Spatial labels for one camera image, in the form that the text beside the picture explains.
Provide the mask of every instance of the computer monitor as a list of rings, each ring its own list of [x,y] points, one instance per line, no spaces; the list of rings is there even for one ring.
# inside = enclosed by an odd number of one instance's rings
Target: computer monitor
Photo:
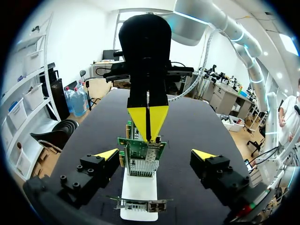
[[[115,60],[115,61],[119,61],[119,56],[118,57],[114,57],[113,53],[116,52],[118,50],[103,50],[103,56],[102,56],[102,60]]]

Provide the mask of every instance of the water bottle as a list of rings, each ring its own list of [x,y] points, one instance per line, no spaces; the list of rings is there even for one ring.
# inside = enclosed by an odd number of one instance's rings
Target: water bottle
[[[81,90],[78,91],[77,88],[74,88],[74,93],[70,96],[70,100],[74,116],[84,115],[86,112],[84,93]]]
[[[70,102],[70,95],[73,93],[74,91],[70,90],[69,87],[66,87],[66,91],[65,91],[65,99],[67,102],[67,108],[69,110],[70,113],[73,112],[73,108]]]
[[[86,92],[84,91],[84,89],[83,89],[84,84],[85,84],[85,82],[82,83],[81,90],[84,92],[86,108],[89,108],[88,95],[87,95],[87,93],[86,93]]]

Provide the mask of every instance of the ceiling light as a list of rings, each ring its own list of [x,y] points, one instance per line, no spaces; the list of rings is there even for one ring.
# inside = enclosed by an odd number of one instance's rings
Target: ceiling light
[[[279,34],[279,36],[282,40],[282,43],[285,46],[285,49],[295,55],[298,55],[298,51],[297,51],[292,39],[289,36],[284,35],[284,34]]]

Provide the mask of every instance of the ceiling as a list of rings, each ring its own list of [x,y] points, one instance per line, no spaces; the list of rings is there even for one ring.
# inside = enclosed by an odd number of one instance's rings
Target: ceiling
[[[122,8],[157,8],[173,10],[176,0],[88,0],[105,11]],[[299,57],[286,51],[279,33],[289,34],[288,29],[273,15],[271,8],[262,5],[260,0],[213,0],[213,2],[230,17],[237,19],[260,43],[268,56],[260,56],[259,60],[268,69],[279,88],[287,90],[287,95],[296,94],[300,77]]]

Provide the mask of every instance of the window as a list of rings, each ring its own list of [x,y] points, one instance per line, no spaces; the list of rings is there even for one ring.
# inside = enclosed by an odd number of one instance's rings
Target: window
[[[166,11],[166,10],[149,9],[149,8],[121,9],[119,11],[119,15],[118,15],[118,19],[117,19],[117,26],[116,26],[116,30],[115,30],[115,36],[114,36],[114,45],[113,45],[113,48],[115,50],[122,50],[120,40],[119,40],[119,31],[120,31],[123,23],[132,16],[143,15],[143,14],[150,13],[150,12],[156,13],[156,14],[170,13],[170,11]]]

